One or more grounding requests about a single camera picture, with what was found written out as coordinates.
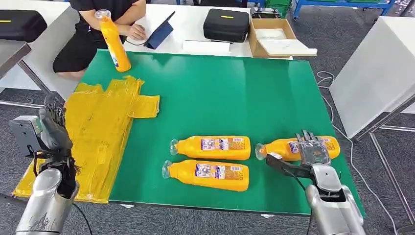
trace green table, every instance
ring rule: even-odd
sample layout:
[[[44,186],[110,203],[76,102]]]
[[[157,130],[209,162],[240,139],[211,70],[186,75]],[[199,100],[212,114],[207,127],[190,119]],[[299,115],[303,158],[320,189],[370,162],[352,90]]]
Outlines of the green table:
[[[110,195],[110,202],[265,213],[309,214],[305,193],[294,178],[259,161],[258,142],[292,138],[301,129],[335,135],[310,65],[243,57],[128,53],[132,69],[115,70],[109,53],[99,51],[82,82],[106,88],[112,78],[132,75],[145,84],[141,94],[161,96],[156,118],[135,119]],[[245,192],[186,185],[163,179],[173,138],[244,135],[251,139],[250,184]],[[332,161],[364,214],[343,154]],[[302,180],[304,184],[311,181]]]

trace bottle label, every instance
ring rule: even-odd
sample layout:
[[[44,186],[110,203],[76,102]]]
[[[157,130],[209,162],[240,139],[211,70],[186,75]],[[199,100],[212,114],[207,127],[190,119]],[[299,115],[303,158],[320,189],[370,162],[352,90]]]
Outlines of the bottle label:
[[[243,138],[207,138],[202,139],[200,143],[202,150],[239,150],[245,148]]]
[[[334,143],[330,142],[330,139],[322,138],[322,142],[325,144],[327,150],[334,150],[336,148]],[[300,149],[298,146],[298,141],[289,141],[288,145],[290,146],[292,153],[299,153]]]
[[[242,180],[242,167],[235,165],[196,164],[195,176],[225,180]]]
[[[111,55],[111,58],[113,59],[115,67],[118,67],[118,61],[116,59],[115,53],[109,44],[108,44],[108,51],[110,52],[110,55]]]

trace white cable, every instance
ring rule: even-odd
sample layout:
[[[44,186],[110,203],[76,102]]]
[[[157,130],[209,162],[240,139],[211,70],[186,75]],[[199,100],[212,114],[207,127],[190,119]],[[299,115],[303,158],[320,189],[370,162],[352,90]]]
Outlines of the white cable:
[[[331,77],[321,77],[320,73],[327,73],[329,74]],[[317,74],[317,77],[321,78],[322,80],[320,80],[319,82],[317,82],[317,85],[320,84],[322,81],[324,80],[328,80],[328,79],[333,79],[334,81],[334,75],[330,72],[327,71],[320,71]],[[329,87],[324,87],[324,86],[319,86],[319,88],[325,88],[325,89],[329,89]],[[354,166],[353,164],[353,141],[351,139],[349,139],[345,134],[343,134],[343,132],[341,132],[334,124],[333,124],[333,120],[334,120],[334,114],[333,114],[333,107],[331,107],[331,105],[328,103],[327,99],[322,95],[323,100],[326,102],[326,104],[329,106],[330,108],[330,112],[331,112],[331,125],[340,133],[342,134],[342,136],[344,138],[346,138],[346,140],[348,140],[350,142],[350,164],[353,167],[353,169],[357,172],[357,174],[359,174],[360,178],[363,180],[363,183],[365,184],[366,188],[376,197],[376,199],[378,200],[380,206],[383,208],[383,210],[386,212],[386,214],[388,215],[389,219],[391,219],[392,225],[393,225],[393,231],[395,232],[395,235],[399,235],[398,231],[396,230],[396,225],[395,225],[395,221],[393,220],[391,214],[389,214],[389,211],[386,209],[386,207],[383,205],[382,201],[380,200],[380,198],[376,195],[375,192],[372,191],[372,189],[370,189],[369,185],[367,184],[366,180],[363,178],[363,175],[359,172],[359,170]]]

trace plastic bottle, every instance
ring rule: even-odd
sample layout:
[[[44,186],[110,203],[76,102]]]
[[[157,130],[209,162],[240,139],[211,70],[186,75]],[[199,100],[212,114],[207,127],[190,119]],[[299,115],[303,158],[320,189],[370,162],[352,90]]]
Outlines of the plastic bottle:
[[[340,145],[336,138],[331,136],[320,136],[327,147],[330,159],[336,158],[340,154]],[[267,153],[277,153],[282,156],[284,161],[301,160],[297,138],[279,139],[269,144],[258,143],[255,148],[256,158],[263,160]]]
[[[246,136],[192,136],[170,142],[170,153],[190,158],[246,160],[251,154],[251,142]]]
[[[127,53],[122,46],[119,38],[119,32],[115,23],[111,20],[111,12],[109,10],[98,10],[95,17],[99,19],[101,32],[108,46],[115,68],[118,72],[125,72],[131,69],[131,63],[128,60]]]
[[[198,160],[184,160],[180,163],[164,162],[161,169],[163,178],[176,178],[184,184],[245,191],[249,184],[249,169],[245,165],[218,163]]]

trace metal robot arm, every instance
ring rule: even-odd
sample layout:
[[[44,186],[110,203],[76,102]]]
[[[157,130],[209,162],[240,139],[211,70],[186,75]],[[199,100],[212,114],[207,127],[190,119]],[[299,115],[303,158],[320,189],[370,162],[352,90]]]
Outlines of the metal robot arm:
[[[336,170],[330,165],[326,146],[312,133],[303,133],[303,138],[297,134],[300,165],[284,162],[275,153],[267,155],[267,165],[284,175],[312,180],[305,193],[320,234],[365,235],[363,217],[349,188],[340,183]]]
[[[20,152],[34,158],[36,179],[17,235],[56,235],[63,229],[79,184],[65,129],[65,109],[47,104],[37,116],[20,116],[10,121]],[[36,170],[36,160],[46,159]]]

